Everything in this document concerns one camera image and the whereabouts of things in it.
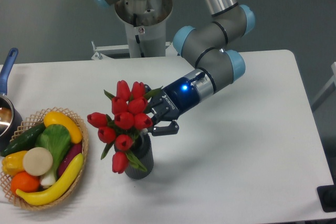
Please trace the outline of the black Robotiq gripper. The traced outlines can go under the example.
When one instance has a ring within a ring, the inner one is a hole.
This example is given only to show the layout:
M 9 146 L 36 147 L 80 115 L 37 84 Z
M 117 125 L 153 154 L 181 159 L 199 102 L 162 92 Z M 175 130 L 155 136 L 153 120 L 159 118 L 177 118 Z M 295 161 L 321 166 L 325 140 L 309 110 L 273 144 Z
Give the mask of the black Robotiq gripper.
M 153 113 L 152 122 L 155 126 L 149 127 L 148 132 L 152 136 L 175 135 L 179 131 L 176 121 L 180 115 L 198 105 L 201 97 L 193 86 L 196 79 L 181 77 L 163 88 L 157 95 L 151 98 L 149 103 Z M 145 84 L 145 93 L 152 89 Z M 161 121 L 171 121 L 168 126 L 157 126 Z

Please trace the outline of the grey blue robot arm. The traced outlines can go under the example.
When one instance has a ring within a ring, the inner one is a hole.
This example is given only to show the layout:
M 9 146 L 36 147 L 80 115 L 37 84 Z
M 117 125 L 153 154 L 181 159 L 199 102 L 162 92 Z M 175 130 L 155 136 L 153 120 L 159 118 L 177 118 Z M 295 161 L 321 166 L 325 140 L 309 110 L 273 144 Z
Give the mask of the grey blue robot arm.
M 164 56 L 166 21 L 172 0 L 95 0 L 100 6 L 114 6 L 125 25 L 132 58 Z M 166 86 L 150 101 L 152 126 L 144 133 L 154 136 L 176 134 L 178 117 L 214 95 L 245 73 L 242 56 L 226 46 L 248 34 L 255 16 L 236 0 L 206 0 L 213 21 L 200 30 L 182 27 L 173 38 L 176 52 L 193 71 Z

